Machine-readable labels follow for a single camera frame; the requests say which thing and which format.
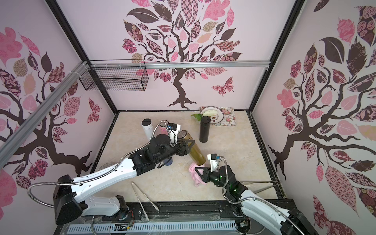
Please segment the blue thermos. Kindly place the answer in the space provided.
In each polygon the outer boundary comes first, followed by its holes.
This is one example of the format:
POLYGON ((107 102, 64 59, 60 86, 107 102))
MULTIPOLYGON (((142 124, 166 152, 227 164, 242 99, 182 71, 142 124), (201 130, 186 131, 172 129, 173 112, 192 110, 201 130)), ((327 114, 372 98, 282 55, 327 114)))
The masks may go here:
POLYGON ((164 161, 164 165, 166 165, 166 166, 169 166, 169 165, 171 165, 173 163, 173 159, 171 158, 171 159, 166 159, 165 161, 164 161))

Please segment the pink towel cloth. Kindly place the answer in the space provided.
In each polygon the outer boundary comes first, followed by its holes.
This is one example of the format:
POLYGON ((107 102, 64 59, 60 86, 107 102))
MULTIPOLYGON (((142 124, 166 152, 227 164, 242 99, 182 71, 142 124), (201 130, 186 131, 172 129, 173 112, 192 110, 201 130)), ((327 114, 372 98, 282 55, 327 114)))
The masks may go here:
POLYGON ((189 166, 189 172, 190 172, 191 178, 194 181, 194 186, 199 187, 200 185, 207 185, 207 183, 203 182, 199 174, 195 171, 196 167, 198 167, 198 165, 195 162, 193 162, 189 166))

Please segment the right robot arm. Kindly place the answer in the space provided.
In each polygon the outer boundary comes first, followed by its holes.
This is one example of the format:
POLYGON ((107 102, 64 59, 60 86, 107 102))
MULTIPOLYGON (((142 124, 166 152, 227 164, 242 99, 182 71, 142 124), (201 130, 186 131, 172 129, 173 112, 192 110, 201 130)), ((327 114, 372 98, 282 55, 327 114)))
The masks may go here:
POLYGON ((221 187, 223 196, 236 214, 251 218, 275 235, 317 235, 317 231, 298 209, 284 209, 262 199, 236 179, 230 166, 218 171, 210 167, 195 167, 205 183, 221 187))

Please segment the gold thermos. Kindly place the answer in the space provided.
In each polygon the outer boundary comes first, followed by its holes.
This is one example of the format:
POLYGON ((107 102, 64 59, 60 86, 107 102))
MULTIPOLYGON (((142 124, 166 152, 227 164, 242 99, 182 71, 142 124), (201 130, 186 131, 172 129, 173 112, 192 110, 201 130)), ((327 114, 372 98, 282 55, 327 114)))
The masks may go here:
MULTIPOLYGON (((194 140, 187 130, 183 130, 178 133, 178 140, 180 139, 194 140)), ((191 148, 189 155, 198 166, 205 164, 206 159, 196 143, 191 148)))

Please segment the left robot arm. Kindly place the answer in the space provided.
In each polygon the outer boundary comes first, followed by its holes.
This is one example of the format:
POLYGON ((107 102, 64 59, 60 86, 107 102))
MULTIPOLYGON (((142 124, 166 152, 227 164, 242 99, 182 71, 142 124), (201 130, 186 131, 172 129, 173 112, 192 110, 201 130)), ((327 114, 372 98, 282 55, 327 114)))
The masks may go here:
POLYGON ((74 179, 69 175, 60 177, 53 193, 55 223, 64 225, 92 213, 94 202, 89 200, 91 196, 120 181, 161 168, 163 161, 170 161, 174 155, 188 155, 194 144, 195 140, 178 139, 172 146, 170 137, 160 134, 112 167, 74 179))

